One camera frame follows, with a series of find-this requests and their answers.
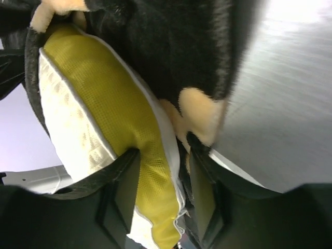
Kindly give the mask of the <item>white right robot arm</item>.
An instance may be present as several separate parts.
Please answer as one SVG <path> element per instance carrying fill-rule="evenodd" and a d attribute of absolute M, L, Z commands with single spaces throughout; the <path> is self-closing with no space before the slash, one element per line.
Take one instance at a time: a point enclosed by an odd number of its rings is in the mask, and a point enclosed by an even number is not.
<path fill-rule="evenodd" d="M 180 171 L 186 248 L 331 248 L 331 140 L 238 135 L 192 143 Z M 1 174 L 1 248 L 141 248 L 140 155 L 74 183 L 64 167 Z"/>

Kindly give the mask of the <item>black floral pillowcase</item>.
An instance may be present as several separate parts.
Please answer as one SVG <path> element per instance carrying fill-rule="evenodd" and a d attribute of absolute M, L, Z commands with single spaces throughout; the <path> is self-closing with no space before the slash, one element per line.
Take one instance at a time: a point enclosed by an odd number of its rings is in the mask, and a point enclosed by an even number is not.
<path fill-rule="evenodd" d="M 258 1 L 53 1 L 54 22 L 82 20 L 164 104 L 182 143 L 209 151 L 251 35 Z"/>

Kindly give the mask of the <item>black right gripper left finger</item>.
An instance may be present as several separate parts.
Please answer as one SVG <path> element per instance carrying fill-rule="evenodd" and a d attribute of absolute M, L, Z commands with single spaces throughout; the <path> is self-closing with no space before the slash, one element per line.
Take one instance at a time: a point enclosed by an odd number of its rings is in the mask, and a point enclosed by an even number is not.
<path fill-rule="evenodd" d="M 1 248 L 124 248 L 130 232 L 140 152 L 55 194 L 1 186 Z"/>

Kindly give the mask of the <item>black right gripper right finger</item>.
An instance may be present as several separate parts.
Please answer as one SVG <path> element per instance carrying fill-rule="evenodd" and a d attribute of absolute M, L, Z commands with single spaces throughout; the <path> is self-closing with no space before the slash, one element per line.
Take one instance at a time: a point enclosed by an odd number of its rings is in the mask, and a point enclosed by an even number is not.
<path fill-rule="evenodd" d="M 331 184 L 278 193 L 223 168 L 193 133 L 187 140 L 203 248 L 331 248 Z"/>

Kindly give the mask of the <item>cream yellow-edged pillow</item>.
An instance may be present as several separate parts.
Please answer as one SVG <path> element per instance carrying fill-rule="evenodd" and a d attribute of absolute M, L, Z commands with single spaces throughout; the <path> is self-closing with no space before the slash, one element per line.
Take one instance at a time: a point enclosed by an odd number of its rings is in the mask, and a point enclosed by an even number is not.
<path fill-rule="evenodd" d="M 38 52 L 42 113 L 67 173 L 82 180 L 138 149 L 133 206 L 148 227 L 135 232 L 172 248 L 184 233 L 185 197 L 176 137 L 156 97 L 113 48 L 72 24 L 50 28 Z"/>

